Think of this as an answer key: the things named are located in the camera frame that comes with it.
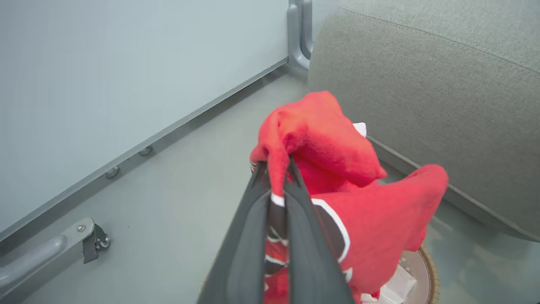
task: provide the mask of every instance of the white wall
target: white wall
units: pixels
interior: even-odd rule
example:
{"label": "white wall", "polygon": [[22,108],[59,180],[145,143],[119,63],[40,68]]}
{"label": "white wall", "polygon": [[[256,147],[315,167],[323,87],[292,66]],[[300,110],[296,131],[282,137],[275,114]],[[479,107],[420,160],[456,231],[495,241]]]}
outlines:
{"label": "white wall", "polygon": [[0,233],[286,58],[287,4],[1,1]]}

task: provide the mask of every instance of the gray metal bar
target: gray metal bar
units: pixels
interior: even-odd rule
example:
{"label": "gray metal bar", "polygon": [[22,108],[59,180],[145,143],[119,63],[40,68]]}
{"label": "gray metal bar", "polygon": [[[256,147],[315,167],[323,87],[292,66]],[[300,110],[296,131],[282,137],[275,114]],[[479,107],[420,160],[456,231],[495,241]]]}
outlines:
{"label": "gray metal bar", "polygon": [[311,59],[313,52],[313,0],[301,0],[300,20],[301,20],[301,44],[300,49],[307,59]]}
{"label": "gray metal bar", "polygon": [[296,0],[290,0],[287,11],[287,38],[289,64],[305,72],[309,70],[309,59],[303,54],[300,42],[300,9]]}
{"label": "gray metal bar", "polygon": [[91,218],[82,219],[49,242],[0,268],[0,300],[77,244],[82,253],[81,242],[93,233],[94,227]]}

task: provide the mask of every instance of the gray sofa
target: gray sofa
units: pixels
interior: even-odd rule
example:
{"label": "gray sofa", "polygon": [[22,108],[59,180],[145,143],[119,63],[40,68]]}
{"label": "gray sofa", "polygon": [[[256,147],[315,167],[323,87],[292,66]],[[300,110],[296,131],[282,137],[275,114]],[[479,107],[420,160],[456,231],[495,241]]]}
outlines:
{"label": "gray sofa", "polygon": [[540,2],[343,1],[313,50],[308,85],[366,122],[403,173],[438,163],[446,199],[540,241]]}

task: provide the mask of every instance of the metal leg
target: metal leg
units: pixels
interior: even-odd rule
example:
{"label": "metal leg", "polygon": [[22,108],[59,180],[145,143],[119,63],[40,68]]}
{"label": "metal leg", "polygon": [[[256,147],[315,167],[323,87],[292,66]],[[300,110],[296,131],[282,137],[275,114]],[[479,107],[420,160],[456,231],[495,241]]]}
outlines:
{"label": "metal leg", "polygon": [[305,72],[309,70],[309,59],[302,53],[300,42],[300,11],[296,0],[291,0],[287,12],[289,63]]}
{"label": "metal leg", "polygon": [[109,236],[100,226],[89,217],[82,219],[49,242],[0,268],[0,300],[25,284],[32,276],[40,276],[37,273],[45,272],[47,266],[61,264],[58,260],[62,260],[62,256],[67,255],[68,251],[74,249],[80,259],[80,249],[77,250],[77,247],[81,242],[84,263],[97,259],[99,253],[110,245]]}
{"label": "metal leg", "polygon": [[301,45],[300,49],[307,59],[311,59],[311,53],[313,52],[313,0],[302,0],[302,6],[300,7],[300,20],[301,20]]}

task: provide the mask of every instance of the bolt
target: bolt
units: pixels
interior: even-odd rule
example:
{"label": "bolt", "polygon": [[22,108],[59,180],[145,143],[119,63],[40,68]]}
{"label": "bolt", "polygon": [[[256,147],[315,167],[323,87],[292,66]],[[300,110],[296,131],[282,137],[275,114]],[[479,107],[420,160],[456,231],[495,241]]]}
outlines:
{"label": "bolt", "polygon": [[148,146],[148,147],[142,149],[141,151],[139,151],[139,155],[140,156],[146,156],[146,155],[150,154],[150,152],[152,152],[152,149],[153,149],[152,146]]}
{"label": "bolt", "polygon": [[111,170],[107,171],[107,173],[105,173],[105,177],[108,178],[108,179],[111,179],[113,177],[115,177],[118,172],[120,171],[120,168],[118,168],[118,166],[116,167],[113,167]]}

